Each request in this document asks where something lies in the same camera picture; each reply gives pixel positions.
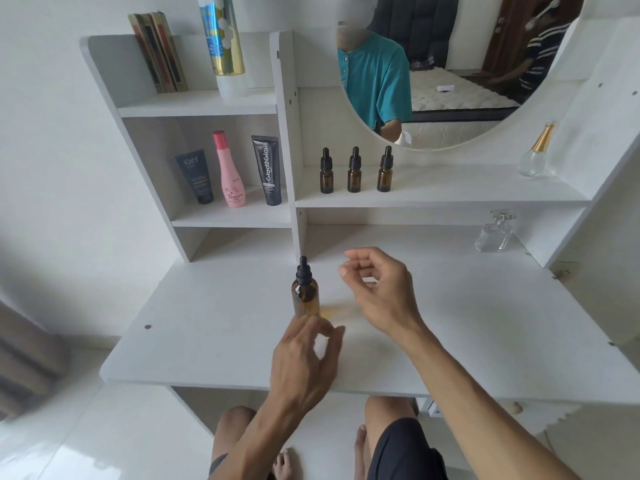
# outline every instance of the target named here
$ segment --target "vanity table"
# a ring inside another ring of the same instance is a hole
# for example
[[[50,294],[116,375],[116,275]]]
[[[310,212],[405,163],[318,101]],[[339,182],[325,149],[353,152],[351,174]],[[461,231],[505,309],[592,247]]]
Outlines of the vanity table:
[[[411,362],[366,322],[337,272],[345,250],[379,246],[412,272],[430,329],[489,394],[522,406],[516,418],[528,430],[540,433],[581,404],[640,404],[638,371],[548,270],[639,135],[640,23],[604,19],[597,0],[590,7],[540,90],[496,128],[444,150],[395,146],[389,193],[374,180],[387,142],[358,119],[337,72],[325,67],[336,63],[332,31],[242,33],[250,90],[231,101],[215,89],[201,36],[176,37],[192,90],[165,95],[156,94],[133,35],[82,40],[182,258],[109,355],[103,379],[166,386],[199,417],[190,388],[241,398],[268,389],[304,254],[323,314],[346,325],[332,392],[358,404],[370,394],[428,398]],[[559,122],[551,174],[520,178],[516,163],[549,119]],[[211,133],[220,129],[247,188],[240,209],[219,195],[198,205],[173,161],[204,148],[217,186]],[[280,206],[262,196],[252,134],[280,140]],[[362,192],[349,194],[355,145],[364,178]],[[332,194],[319,189],[325,146]],[[494,209],[517,211],[517,239],[502,253],[478,253],[474,241]]]

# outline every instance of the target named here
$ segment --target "person in striped shirt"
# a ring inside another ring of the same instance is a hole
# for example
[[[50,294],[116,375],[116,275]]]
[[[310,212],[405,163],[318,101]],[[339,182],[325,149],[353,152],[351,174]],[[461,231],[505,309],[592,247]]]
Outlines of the person in striped shirt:
[[[489,84],[505,84],[504,93],[519,103],[526,101],[547,77],[556,58],[569,23],[558,23],[559,0],[540,3],[534,11],[530,27],[534,24],[538,35],[533,37],[524,53],[524,60],[516,69],[501,77],[489,79]]]

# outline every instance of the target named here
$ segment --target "person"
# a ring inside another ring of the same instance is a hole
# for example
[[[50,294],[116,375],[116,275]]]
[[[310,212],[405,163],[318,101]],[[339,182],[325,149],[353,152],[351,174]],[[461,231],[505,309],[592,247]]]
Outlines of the person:
[[[501,84],[507,97],[524,103],[540,87],[556,58],[564,34],[571,22],[558,23],[560,0],[547,0],[536,6],[533,19],[527,24],[535,27],[538,35],[533,37],[524,53],[523,62],[501,77],[489,79],[491,85]]]
[[[409,60],[395,41],[353,26],[338,28],[338,65],[342,86],[360,119],[396,141],[402,123],[411,121]]]
[[[448,354],[422,320],[411,274],[402,262],[378,248],[345,254],[348,261],[340,266],[340,276],[366,319],[409,356],[480,480],[578,479]],[[370,276],[375,283],[363,281]],[[344,332],[345,327],[317,316],[293,318],[273,353],[271,389],[260,410],[254,415],[235,408],[220,420],[209,480],[271,475],[283,444],[329,391]],[[322,359],[314,352],[318,334],[328,337]],[[356,480],[364,478],[358,445],[365,439],[372,451],[370,480],[446,479],[442,457],[429,447],[408,398],[371,396],[364,416],[365,428],[356,439]],[[275,466],[284,465],[284,458]],[[288,477],[278,480],[291,478],[291,470],[287,472]]]

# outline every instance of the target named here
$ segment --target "clear glass perfume bottle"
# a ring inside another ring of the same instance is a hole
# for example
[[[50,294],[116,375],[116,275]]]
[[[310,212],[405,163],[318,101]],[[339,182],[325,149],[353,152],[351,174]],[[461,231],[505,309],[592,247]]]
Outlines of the clear glass perfume bottle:
[[[498,253],[504,250],[513,234],[513,227],[509,221],[517,217],[514,210],[492,210],[491,215],[494,222],[483,225],[476,240],[476,249],[481,253]]]
[[[520,163],[518,164],[518,173],[523,177],[537,177],[544,173],[545,163],[547,160],[547,149],[555,128],[555,122],[548,121],[536,144],[534,144],[532,149],[526,152],[520,159]]]

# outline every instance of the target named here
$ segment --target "white shelf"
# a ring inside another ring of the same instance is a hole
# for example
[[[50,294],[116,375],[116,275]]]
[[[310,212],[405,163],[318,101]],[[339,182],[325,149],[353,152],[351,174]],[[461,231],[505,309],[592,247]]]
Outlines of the white shelf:
[[[232,209],[222,195],[215,194],[210,204],[201,205],[195,199],[189,201],[171,224],[174,227],[291,227],[286,189],[282,189],[280,205],[267,205],[261,187],[248,186],[244,191],[244,207]]]
[[[564,286],[517,241],[504,253],[476,252],[477,231],[475,226],[308,227],[323,314],[347,327],[332,389],[428,394],[406,355],[366,322],[338,275],[343,250],[378,245],[407,263],[427,324],[492,396],[640,402],[640,375]],[[293,312],[296,266],[286,256],[291,237],[284,230],[233,232],[193,263],[172,266],[109,355],[104,379],[269,387],[273,348]]]
[[[248,89],[248,95],[231,100],[222,99],[217,89],[156,94],[118,112],[123,118],[276,114],[276,95],[273,88]]]
[[[362,168],[359,193],[347,192],[347,167],[333,168],[333,193],[320,192],[320,168],[303,170],[297,207],[437,207],[485,203],[576,202],[588,199],[556,177],[527,179],[511,165],[404,166],[393,169],[391,192],[378,192],[378,167]]]

